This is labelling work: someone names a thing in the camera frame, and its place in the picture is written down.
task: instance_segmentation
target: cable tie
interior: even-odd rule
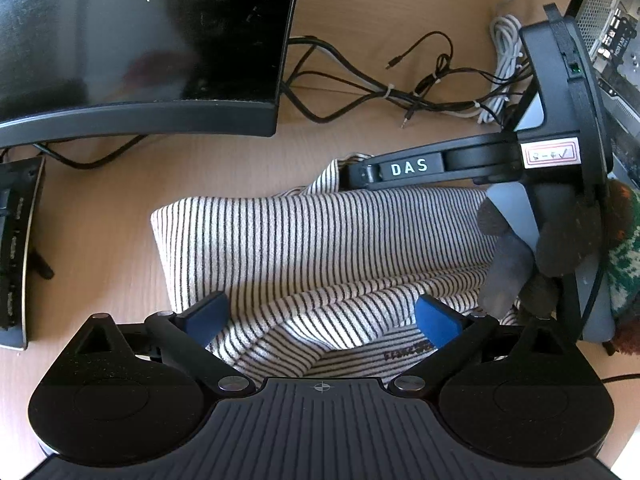
[[[391,91],[396,87],[396,85],[389,83],[389,86],[386,87],[386,94],[383,99],[387,99],[391,95]]]

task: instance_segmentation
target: bundle of cables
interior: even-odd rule
[[[498,124],[502,124],[500,116],[490,106],[495,100],[501,100],[504,102],[505,98],[509,98],[512,95],[521,95],[519,92],[511,92],[509,88],[511,85],[518,81],[523,81],[532,75],[532,71],[529,67],[528,61],[524,61],[519,69],[508,77],[502,77],[495,75],[485,70],[470,67],[458,67],[452,68],[451,63],[453,60],[453,42],[451,38],[439,30],[429,32],[416,41],[407,51],[400,56],[396,56],[389,61],[387,68],[392,68],[400,63],[406,56],[408,56],[414,49],[416,49],[424,40],[432,36],[441,36],[449,43],[449,52],[440,54],[436,59],[436,66],[433,73],[422,78],[415,86],[413,91],[401,91],[395,88],[391,84],[385,84],[377,79],[365,74],[361,70],[353,66],[333,45],[326,41],[320,40],[313,36],[303,36],[300,38],[290,38],[289,45],[306,45],[309,49],[300,58],[297,65],[286,80],[281,83],[281,91],[286,95],[295,107],[309,120],[315,123],[329,123],[347,112],[353,110],[357,106],[372,100],[372,99],[386,99],[391,103],[397,105],[404,110],[404,121],[402,125],[406,124],[417,111],[428,112],[442,112],[446,114],[452,114],[456,116],[472,117],[478,115],[481,112],[488,114]],[[320,52],[330,56],[335,62],[340,64],[348,73],[350,73],[358,82],[347,80],[338,76],[334,76],[325,72],[319,72],[317,70],[302,70],[307,59],[311,54],[319,50]],[[457,73],[474,73],[481,75],[487,81],[492,83],[492,89],[489,93],[480,96],[474,100],[458,101],[458,102],[433,102],[427,99],[427,96],[431,89],[439,83],[445,77],[457,74]],[[292,85],[299,78],[304,76],[318,76],[322,78],[331,79],[351,88],[358,89],[363,93],[360,97],[353,100],[343,108],[336,110],[335,112],[327,116],[318,116],[313,113],[294,93]]]

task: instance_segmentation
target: striped fabric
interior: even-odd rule
[[[338,192],[340,167],[362,157],[279,196],[187,198],[152,215],[173,309],[224,290],[232,319],[209,349],[258,382],[386,382],[433,350],[414,325],[419,294],[476,307],[495,243],[476,227],[484,193]]]

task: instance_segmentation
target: metal screw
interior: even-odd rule
[[[394,384],[403,392],[419,392],[425,387],[424,379],[415,375],[403,375],[398,377]]]
[[[218,381],[218,387],[223,392],[241,392],[249,387],[249,380],[238,375],[229,375]]]

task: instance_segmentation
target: perforated metal panel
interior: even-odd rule
[[[619,0],[584,0],[582,3],[576,21],[592,58],[618,2]]]

